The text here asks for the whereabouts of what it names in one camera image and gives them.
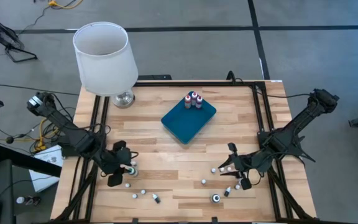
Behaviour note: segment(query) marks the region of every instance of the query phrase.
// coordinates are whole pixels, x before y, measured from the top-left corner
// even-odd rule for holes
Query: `yellow cable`
[[[49,6],[57,6],[57,7],[60,7],[62,9],[74,9],[75,7],[77,7],[83,0],[79,0],[74,6],[61,6],[59,5],[56,1],[50,1],[48,2],[48,5]]]

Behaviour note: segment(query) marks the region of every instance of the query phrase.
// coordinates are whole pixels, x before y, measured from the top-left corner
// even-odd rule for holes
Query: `small bottle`
[[[23,203],[25,203],[25,205],[37,206],[40,202],[41,202],[41,198],[40,198],[40,197],[26,196],[26,197],[18,197],[18,198],[16,199],[16,203],[18,203],[18,204],[23,204]]]
[[[230,191],[231,191],[231,188],[228,187],[228,188],[226,189],[226,191],[224,192],[224,196],[225,196],[225,197],[228,197],[229,194],[230,194]]]
[[[160,203],[160,202],[161,202],[160,198],[159,198],[157,195],[155,195],[155,194],[153,194],[153,199],[155,200],[156,203]]]
[[[203,105],[203,97],[202,96],[198,96],[197,100],[196,100],[196,108],[197,109],[201,109],[201,106]]]
[[[126,169],[129,171],[129,175],[133,175],[134,177],[137,177],[138,172],[137,172],[137,170],[135,168],[128,167]]]
[[[185,96],[185,108],[186,109],[191,108],[191,97],[190,97],[190,95]]]
[[[219,195],[214,194],[214,195],[211,196],[211,202],[212,203],[218,203],[220,201],[221,201],[221,197]]]
[[[191,94],[191,105],[192,106],[196,106],[197,96],[198,96],[198,94],[196,92],[193,92]]]

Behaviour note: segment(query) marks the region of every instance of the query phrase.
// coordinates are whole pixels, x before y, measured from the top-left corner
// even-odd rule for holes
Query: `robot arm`
[[[82,157],[92,159],[106,174],[122,175],[120,165],[131,166],[131,151],[124,141],[114,144],[113,150],[106,149],[106,134],[94,133],[77,127],[56,109],[50,93],[37,93],[27,102],[27,109],[36,116],[43,116],[65,133],[71,146]]]

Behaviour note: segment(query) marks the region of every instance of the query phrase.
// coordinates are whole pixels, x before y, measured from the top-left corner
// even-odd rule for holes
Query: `table leg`
[[[52,175],[54,177],[60,177],[60,172],[62,171],[60,166],[56,166],[55,164],[51,164],[49,162],[45,162],[43,160],[36,159],[34,157],[13,151],[12,149],[0,146],[0,161],[5,159],[10,159],[15,166],[34,170],[36,172],[41,172],[47,175]]]

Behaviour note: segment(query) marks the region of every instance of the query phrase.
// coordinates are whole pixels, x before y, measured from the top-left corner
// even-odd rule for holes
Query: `black clamp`
[[[218,224],[218,218],[212,217],[212,224]]]

